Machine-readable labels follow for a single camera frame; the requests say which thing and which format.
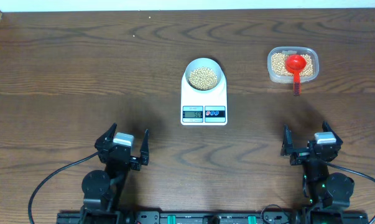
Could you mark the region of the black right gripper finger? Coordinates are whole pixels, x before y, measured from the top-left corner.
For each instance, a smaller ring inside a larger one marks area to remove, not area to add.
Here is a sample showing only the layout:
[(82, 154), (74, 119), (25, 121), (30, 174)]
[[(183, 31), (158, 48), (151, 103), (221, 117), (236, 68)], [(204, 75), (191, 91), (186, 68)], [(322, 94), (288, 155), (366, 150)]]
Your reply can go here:
[(343, 144), (343, 141), (342, 139), (334, 132), (334, 130), (332, 130), (332, 128), (330, 127), (330, 125), (328, 124), (327, 121), (324, 121), (322, 123), (322, 130), (323, 132), (329, 132), (329, 133), (332, 133), (334, 135), (334, 138), (336, 139), (336, 144), (337, 145), (342, 145)]
[(292, 140), (292, 132), (286, 124), (284, 125), (283, 134), (284, 137), (282, 142), (281, 155), (289, 156), (294, 150), (294, 145)]

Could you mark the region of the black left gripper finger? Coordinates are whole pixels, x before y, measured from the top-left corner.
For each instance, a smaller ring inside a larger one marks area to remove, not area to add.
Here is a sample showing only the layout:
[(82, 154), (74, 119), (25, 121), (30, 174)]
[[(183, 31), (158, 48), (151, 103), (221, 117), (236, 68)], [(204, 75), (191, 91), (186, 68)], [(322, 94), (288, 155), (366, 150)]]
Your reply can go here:
[(117, 128), (117, 124), (113, 123), (111, 127), (96, 140), (95, 148), (96, 149), (109, 149), (113, 143), (113, 138), (115, 135), (116, 128)]
[(140, 149), (140, 160), (141, 165), (148, 165), (149, 164), (149, 130), (145, 130), (144, 138), (142, 140), (142, 145)]

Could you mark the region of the red plastic measuring scoop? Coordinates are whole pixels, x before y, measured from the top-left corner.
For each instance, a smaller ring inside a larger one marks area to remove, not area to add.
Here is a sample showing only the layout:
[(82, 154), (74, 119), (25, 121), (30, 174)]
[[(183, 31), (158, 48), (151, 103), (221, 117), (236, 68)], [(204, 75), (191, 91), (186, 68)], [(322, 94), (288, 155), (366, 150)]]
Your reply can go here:
[(307, 62), (301, 55), (289, 55), (285, 60), (285, 69), (293, 74), (293, 91), (294, 96), (301, 94), (300, 73), (306, 67)]

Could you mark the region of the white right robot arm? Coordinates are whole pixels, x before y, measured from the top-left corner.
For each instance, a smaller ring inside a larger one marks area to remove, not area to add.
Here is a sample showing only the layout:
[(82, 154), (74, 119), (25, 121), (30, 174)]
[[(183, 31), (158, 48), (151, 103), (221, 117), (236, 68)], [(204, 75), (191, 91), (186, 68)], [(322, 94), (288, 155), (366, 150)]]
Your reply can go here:
[(292, 132), (284, 126), (282, 155), (290, 165), (303, 167), (302, 188), (310, 205), (293, 213), (291, 223), (343, 223), (343, 210), (350, 206), (354, 180), (340, 172), (329, 173), (328, 163), (338, 156), (343, 141), (327, 122), (306, 147), (293, 145)]

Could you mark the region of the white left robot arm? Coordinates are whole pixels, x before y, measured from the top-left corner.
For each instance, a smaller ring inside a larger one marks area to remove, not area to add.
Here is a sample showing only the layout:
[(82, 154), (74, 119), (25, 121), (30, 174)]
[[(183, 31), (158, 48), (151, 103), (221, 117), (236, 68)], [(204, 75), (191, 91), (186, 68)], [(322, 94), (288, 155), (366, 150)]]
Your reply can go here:
[(133, 156), (134, 136), (117, 133), (116, 128), (117, 124), (112, 124), (95, 142), (105, 168), (89, 172), (82, 181), (84, 198), (79, 224), (136, 222), (134, 212), (119, 208), (119, 200), (129, 172), (139, 171), (149, 163), (149, 130), (145, 130), (140, 155)]

